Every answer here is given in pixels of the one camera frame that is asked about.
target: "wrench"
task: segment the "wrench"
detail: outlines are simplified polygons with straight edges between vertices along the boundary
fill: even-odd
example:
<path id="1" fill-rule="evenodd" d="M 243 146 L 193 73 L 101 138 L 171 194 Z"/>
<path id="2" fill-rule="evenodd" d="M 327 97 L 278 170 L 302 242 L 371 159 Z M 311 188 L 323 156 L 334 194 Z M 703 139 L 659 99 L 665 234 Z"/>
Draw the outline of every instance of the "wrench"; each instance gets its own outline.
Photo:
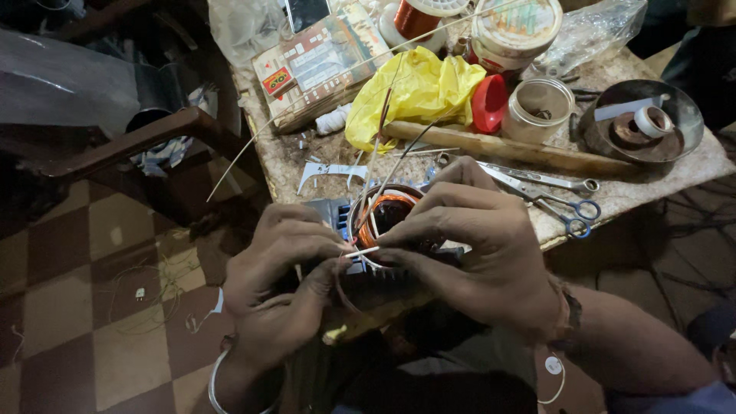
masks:
<path id="1" fill-rule="evenodd" d="M 439 160 L 444 161 L 445 163 L 448 163 L 448 164 L 450 161 L 454 161 L 455 158 L 457 158 L 457 155 L 446 154 L 444 152 L 439 155 Z M 488 164 L 488 163 L 484 163 L 481 161 L 476 161 L 476 162 L 480 166 L 494 169 L 498 172 L 501 172 L 503 174 L 506 174 L 514 178 L 519 178 L 524 181 L 531 181 L 533 183 L 547 184 L 548 186 L 559 187 L 561 189 L 568 189 L 573 192 L 593 193 L 593 192 L 598 191 L 601 188 L 600 183 L 597 180 L 593 180 L 592 178 L 587 178 L 585 180 L 580 180 L 580 181 L 569 181 L 569 180 L 562 180 L 561 178 L 554 178 L 554 177 L 549 177 L 547 175 L 537 174 L 534 172 L 520 171 L 518 169 L 511 169 L 511 168 L 506 168 L 504 166 Z"/>

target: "mobile phone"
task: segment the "mobile phone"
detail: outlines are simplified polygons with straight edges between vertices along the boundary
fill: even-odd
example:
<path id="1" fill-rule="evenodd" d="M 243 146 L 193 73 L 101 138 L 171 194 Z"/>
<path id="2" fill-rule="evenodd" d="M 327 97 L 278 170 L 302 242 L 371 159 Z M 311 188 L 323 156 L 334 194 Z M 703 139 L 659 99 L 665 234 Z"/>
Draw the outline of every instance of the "mobile phone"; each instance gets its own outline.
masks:
<path id="1" fill-rule="evenodd" d="M 330 13 L 328 0 L 286 0 L 286 14 L 294 33 L 301 32 Z"/>

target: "table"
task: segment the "table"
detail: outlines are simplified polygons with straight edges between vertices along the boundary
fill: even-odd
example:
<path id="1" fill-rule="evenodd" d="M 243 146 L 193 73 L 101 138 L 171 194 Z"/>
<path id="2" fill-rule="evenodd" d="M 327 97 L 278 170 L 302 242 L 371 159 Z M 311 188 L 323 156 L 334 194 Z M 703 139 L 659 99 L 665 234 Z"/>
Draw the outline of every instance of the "table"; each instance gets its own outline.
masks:
<path id="1" fill-rule="evenodd" d="M 450 31 L 450 42 L 454 43 L 465 31 L 463 24 L 456 25 Z M 580 80 L 571 85 L 595 89 L 605 89 L 609 86 L 632 79 L 657 80 L 658 76 L 638 57 L 627 48 L 618 53 L 599 57 L 581 65 L 579 68 Z M 523 77 L 530 77 L 528 71 Z M 241 93 L 240 105 L 247 115 L 251 131 L 258 130 L 269 118 L 266 100 L 255 79 L 255 75 L 247 71 L 238 71 L 233 74 L 236 87 Z M 575 112 L 582 115 L 590 103 L 578 103 Z M 568 149 L 577 149 L 577 145 L 570 142 L 566 127 L 559 130 L 545 142 L 546 144 Z M 276 203 L 301 203 L 314 198 L 356 197 L 361 189 L 362 181 L 353 178 L 350 190 L 347 188 L 344 175 L 320 175 L 317 177 L 317 186 L 309 180 L 297 195 L 297 188 L 302 177 L 306 160 L 311 156 L 317 157 L 325 164 L 353 164 L 356 149 L 347 143 L 343 132 L 333 133 L 326 137 L 318 137 L 312 130 L 302 133 L 276 135 L 266 128 L 255 143 L 258 158 L 263 166 L 271 196 Z M 421 182 L 428 166 L 434 165 L 436 154 L 418 155 L 405 158 L 397 171 L 396 177 Z M 369 160 L 364 155 L 360 165 Z M 385 176 L 393 166 L 396 158 L 393 156 L 379 156 L 375 163 L 374 176 Z M 515 167 L 518 164 L 504 160 L 496 160 L 499 164 Z M 615 180 L 602 180 L 601 189 L 592 197 L 601 206 L 601 217 L 593 227 L 600 226 L 613 220 L 620 214 L 632 210 L 642 204 L 667 197 L 688 187 L 730 175 L 736 172 L 736 166 L 726 157 L 726 152 L 714 135 L 706 129 L 702 143 L 689 155 L 679 159 L 669 173 L 660 180 L 648 183 L 625 183 Z M 572 197 L 571 193 L 562 189 L 552 189 L 553 194 Z M 534 230 L 537 232 L 542 249 L 547 250 L 567 241 L 564 226 L 551 215 L 540 211 L 536 207 L 529 210 Z M 387 304 L 381 309 L 373 309 L 372 317 L 362 318 L 353 315 L 348 317 L 346 325 L 351 337 L 365 329 L 379 326 L 387 319 L 398 315 L 404 309 L 426 302 L 428 297 L 417 297 L 412 301 L 401 304 Z"/>

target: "yellow plastic bag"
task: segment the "yellow plastic bag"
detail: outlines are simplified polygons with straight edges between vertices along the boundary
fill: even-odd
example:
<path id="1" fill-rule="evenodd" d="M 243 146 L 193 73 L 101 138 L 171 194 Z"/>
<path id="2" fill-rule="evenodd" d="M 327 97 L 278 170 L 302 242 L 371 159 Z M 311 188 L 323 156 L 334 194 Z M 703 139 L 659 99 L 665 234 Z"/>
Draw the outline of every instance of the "yellow plastic bag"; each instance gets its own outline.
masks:
<path id="1" fill-rule="evenodd" d="M 373 151 L 381 108 L 392 81 L 387 124 L 395 119 L 428 124 L 453 108 L 445 117 L 454 116 L 456 122 L 470 125 L 470 97 L 485 76 L 483 68 L 469 65 L 461 57 L 447 57 L 441 62 L 421 46 L 402 52 L 381 66 L 353 100 L 345 138 L 360 150 Z M 384 153 L 396 143 L 392 139 L 381 144 L 378 152 Z"/>

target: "enameled copper wire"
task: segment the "enameled copper wire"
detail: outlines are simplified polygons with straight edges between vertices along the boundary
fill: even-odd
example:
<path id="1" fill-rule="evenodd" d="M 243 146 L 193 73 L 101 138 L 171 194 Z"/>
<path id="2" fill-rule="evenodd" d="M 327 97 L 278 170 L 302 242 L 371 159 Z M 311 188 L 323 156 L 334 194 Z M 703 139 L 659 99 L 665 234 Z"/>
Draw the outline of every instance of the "enameled copper wire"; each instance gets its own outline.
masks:
<path id="1" fill-rule="evenodd" d="M 394 25 L 396 30 L 406 39 L 413 39 L 431 31 L 441 17 L 429 15 L 413 8 L 406 0 L 401 0 L 399 10 L 394 17 Z M 426 42 L 432 38 L 432 35 L 419 39 L 417 42 Z"/>
<path id="2" fill-rule="evenodd" d="M 419 201 L 419 199 L 409 194 L 382 194 L 378 198 L 378 200 L 376 200 L 375 205 L 373 206 L 373 211 L 375 212 L 378 206 L 380 206 L 381 203 L 384 201 L 398 201 L 400 203 L 406 204 L 409 208 L 413 208 L 414 204 Z M 367 211 L 368 206 L 365 206 L 363 208 L 363 214 L 361 214 L 361 217 L 366 214 Z M 373 228 L 369 223 L 370 220 L 370 218 L 366 220 L 366 222 L 363 224 L 363 227 L 358 230 L 358 241 L 361 243 L 363 249 L 374 248 L 375 246 L 377 246 L 375 242 L 376 234 L 373 233 Z"/>

